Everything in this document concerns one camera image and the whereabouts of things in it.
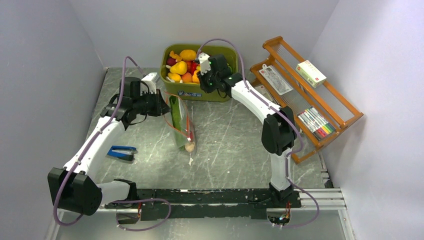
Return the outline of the green leafy vegetable toy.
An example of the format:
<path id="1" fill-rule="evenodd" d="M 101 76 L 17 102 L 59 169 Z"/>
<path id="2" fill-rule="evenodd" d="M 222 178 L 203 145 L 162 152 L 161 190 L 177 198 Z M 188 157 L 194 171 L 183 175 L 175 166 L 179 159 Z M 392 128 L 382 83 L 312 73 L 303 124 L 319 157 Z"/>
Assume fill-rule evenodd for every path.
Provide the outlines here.
<path id="1" fill-rule="evenodd" d="M 185 105 L 183 100 L 176 95 L 171 95 L 168 100 L 171 108 L 174 143 L 178 148 L 184 151 L 184 145 L 189 142 Z"/>

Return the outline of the clear zip top bag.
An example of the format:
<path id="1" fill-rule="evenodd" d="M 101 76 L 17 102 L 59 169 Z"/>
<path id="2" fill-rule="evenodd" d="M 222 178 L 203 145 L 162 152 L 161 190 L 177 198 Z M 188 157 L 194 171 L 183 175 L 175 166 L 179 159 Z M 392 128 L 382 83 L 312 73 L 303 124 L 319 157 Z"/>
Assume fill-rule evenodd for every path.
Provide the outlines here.
<path id="1" fill-rule="evenodd" d="M 171 132 L 175 147 L 190 155 L 194 154 L 196 151 L 195 127 L 186 103 L 178 95 L 167 91 L 164 93 L 164 99 L 170 108 L 170 112 L 164 115 L 164 120 Z"/>

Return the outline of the white garlic toy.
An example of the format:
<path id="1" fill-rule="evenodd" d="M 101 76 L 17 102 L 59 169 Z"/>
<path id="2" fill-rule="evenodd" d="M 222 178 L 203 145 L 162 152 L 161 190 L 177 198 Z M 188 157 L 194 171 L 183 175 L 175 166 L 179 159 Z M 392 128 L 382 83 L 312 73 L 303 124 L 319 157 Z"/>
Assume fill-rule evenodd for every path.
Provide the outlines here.
<path id="1" fill-rule="evenodd" d="M 184 145 L 184 149 L 188 152 L 188 153 L 192 153 L 195 149 L 196 149 L 196 144 L 194 142 L 187 142 Z"/>

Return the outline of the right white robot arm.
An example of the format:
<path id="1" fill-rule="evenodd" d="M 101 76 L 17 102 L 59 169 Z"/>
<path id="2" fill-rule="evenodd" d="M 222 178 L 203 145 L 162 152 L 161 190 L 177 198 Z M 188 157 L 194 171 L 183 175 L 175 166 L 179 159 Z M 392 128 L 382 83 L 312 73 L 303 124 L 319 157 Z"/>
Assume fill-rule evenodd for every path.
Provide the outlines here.
<path id="1" fill-rule="evenodd" d="M 261 142 L 271 160 L 269 199 L 275 207 L 282 207 L 294 191 L 290 175 L 291 152 L 297 138 L 293 112 L 268 100 L 241 73 L 232 72 L 223 54 L 209 56 L 202 52 L 196 60 L 200 67 L 197 74 L 200 88 L 205 93 L 225 93 L 261 121 Z"/>

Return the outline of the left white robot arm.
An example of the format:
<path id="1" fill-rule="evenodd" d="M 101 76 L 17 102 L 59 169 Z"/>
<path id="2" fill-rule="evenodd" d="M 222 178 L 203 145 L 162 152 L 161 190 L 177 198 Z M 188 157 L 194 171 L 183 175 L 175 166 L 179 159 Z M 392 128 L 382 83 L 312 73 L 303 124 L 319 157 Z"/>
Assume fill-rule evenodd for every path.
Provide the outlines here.
<path id="1" fill-rule="evenodd" d="M 47 175 L 50 195 L 55 209 L 86 216 L 93 215 L 101 205 L 119 201 L 132 208 L 139 200 L 136 183 L 114 179 L 95 183 L 101 162 L 137 116 L 159 117 L 170 111 L 160 89 L 156 87 L 158 73 L 125 77 L 121 103 L 115 94 L 100 112 L 97 125 L 80 150 L 62 168 L 52 168 Z"/>

